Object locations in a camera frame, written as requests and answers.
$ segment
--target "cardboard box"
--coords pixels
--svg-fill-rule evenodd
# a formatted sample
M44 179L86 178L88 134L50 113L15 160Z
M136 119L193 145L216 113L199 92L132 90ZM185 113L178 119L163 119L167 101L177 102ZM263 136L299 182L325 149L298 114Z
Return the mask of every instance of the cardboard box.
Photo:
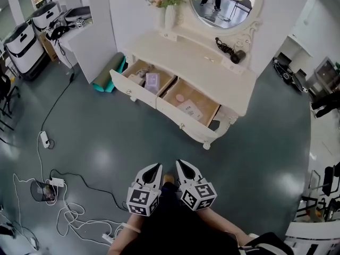
M39 40L40 40L41 45L46 50L46 53L50 57L51 61L55 61L58 58L58 56L55 53L52 44L49 42L48 39L46 39L46 32L43 31L42 33L40 33Z

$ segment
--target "white machine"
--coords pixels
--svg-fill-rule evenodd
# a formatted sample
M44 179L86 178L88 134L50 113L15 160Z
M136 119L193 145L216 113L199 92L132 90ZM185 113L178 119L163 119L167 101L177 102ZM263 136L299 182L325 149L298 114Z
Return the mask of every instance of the white machine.
M181 200L192 210L209 208L217 197L213 185L187 161L177 160L176 167ZM130 213L150 216L154 212L161 195L162 170L161 164L152 164L138 172L127 192L126 204Z
M32 26L34 26L36 34L46 29L59 15L60 10L55 2L50 2L33 12L30 19L32 20Z
M17 26L12 34L4 41L9 56L25 80L35 78L49 62L33 28L27 23Z

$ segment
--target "open drawer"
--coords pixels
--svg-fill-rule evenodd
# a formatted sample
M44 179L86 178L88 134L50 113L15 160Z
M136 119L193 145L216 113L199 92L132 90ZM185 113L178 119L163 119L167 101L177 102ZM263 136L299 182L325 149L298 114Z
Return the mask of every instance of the open drawer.
M128 78L131 74L136 74L139 70L147 68L148 66L148 63L137 60L122 74L119 74L114 70L110 70L110 74L113 84L115 84L115 87L119 91L131 96L131 98L140 99L151 107L156 108L157 96L163 93L163 91L170 85L170 83L176 78L176 76L169 74L166 71L163 71L162 69L155 66L152 72L159 73L160 90L156 95L154 95L152 92L146 90L143 86L134 83Z
M206 137L217 136L208 126L220 105L182 79L179 79L161 98L157 98L156 106L184 131L188 128L188 131Z

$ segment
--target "pink round object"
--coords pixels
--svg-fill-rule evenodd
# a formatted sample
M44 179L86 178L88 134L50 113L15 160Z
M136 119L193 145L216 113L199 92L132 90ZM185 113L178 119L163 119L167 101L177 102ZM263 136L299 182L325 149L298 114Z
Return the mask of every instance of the pink round object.
M179 102L183 102L183 101L184 101L184 96L178 94L178 95L176 95L176 99L177 99L177 101L179 101Z

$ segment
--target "vanity tabletop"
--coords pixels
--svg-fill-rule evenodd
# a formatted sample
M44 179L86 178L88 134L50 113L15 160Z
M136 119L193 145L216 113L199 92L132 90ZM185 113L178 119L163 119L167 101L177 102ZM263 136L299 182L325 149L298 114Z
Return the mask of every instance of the vanity tabletop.
M237 75L205 58L205 48L188 41L171 41L149 31L130 42L126 51L155 64L193 85L215 102L240 116L247 112L257 76L250 70Z

